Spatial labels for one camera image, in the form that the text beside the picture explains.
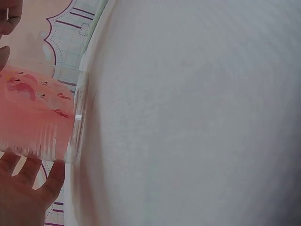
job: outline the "flamingo print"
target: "flamingo print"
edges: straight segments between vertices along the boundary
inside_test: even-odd
[[[36,96],[35,96],[33,88],[26,83],[19,83],[15,86],[12,86],[12,83],[15,81],[20,81],[20,80],[19,79],[16,80],[15,78],[10,78],[8,80],[8,82],[6,84],[6,88],[8,89],[8,91],[18,91],[18,93],[19,92],[27,93],[27,94],[29,94],[29,99],[32,101],[35,101]]]

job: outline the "purple border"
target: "purple border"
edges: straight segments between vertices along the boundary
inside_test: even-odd
[[[70,14],[72,14],[72,15],[75,15],[75,16],[80,16],[80,17],[82,17],[82,18],[85,18],[85,19],[88,19],[88,20],[93,20],[93,19],[92,19],[92,18],[90,18],[90,17],[83,16],[83,15],[81,15],[81,14],[78,14],[78,13],[73,13],[73,12],[70,12]]]
[[[64,225],[60,225],[60,224],[54,224],[54,223],[44,223],[44,225],[51,225],[51,226],[64,226]]]
[[[75,9],[75,10],[78,10],[78,11],[80,11],[80,12],[83,12],[83,13],[88,13],[88,14],[90,14],[90,15],[93,15],[93,16],[95,16],[95,14],[94,14],[94,13],[90,13],[90,12],[88,12],[88,11],[84,11],[83,9],[80,9],[80,8],[75,8],[75,7],[73,7],[72,9]]]
[[[50,31],[49,31],[49,34],[47,35],[46,38],[44,38],[44,41],[52,48],[52,51],[53,51],[53,54],[55,56],[55,63],[54,65],[56,65],[56,54],[55,54],[55,49],[53,48],[53,46],[49,43],[49,41],[47,41],[47,38],[49,38],[51,32],[52,32],[52,25],[51,25],[51,22],[50,22],[50,19],[54,18],[54,17],[57,17],[61,14],[63,14],[69,7],[70,5],[72,4],[73,0],[70,1],[69,5],[67,6],[67,8],[65,8],[62,12],[60,12],[59,14],[55,15],[55,16],[52,16],[52,17],[47,17],[46,20],[48,21],[48,23],[50,24]]]
[[[43,168],[43,171],[44,171],[44,173],[45,173],[45,177],[46,177],[46,179],[48,178],[48,176],[47,176],[47,173],[46,173],[46,170],[45,170],[45,166],[44,166],[44,164],[42,163],[42,168]]]

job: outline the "skin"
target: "skin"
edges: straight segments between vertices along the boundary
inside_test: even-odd
[[[0,0],[0,38],[10,34],[21,19],[21,0]],[[0,70],[8,60],[8,46],[0,48]],[[37,190],[32,187],[41,160],[27,158],[20,172],[12,176],[20,157],[5,153],[0,158],[1,225],[43,226],[46,210],[57,199],[65,179],[65,164],[55,162],[46,182]]]
[[[18,25],[22,15],[23,0],[1,0],[0,1],[0,38],[9,35]],[[5,66],[10,48],[8,46],[0,49],[0,70]]]

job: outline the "pink drink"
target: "pink drink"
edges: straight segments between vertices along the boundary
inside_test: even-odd
[[[17,67],[0,72],[0,151],[64,161],[74,100],[53,78]]]

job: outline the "white surface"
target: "white surface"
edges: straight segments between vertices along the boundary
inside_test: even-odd
[[[71,172],[79,225],[298,225],[300,9],[118,0]]]

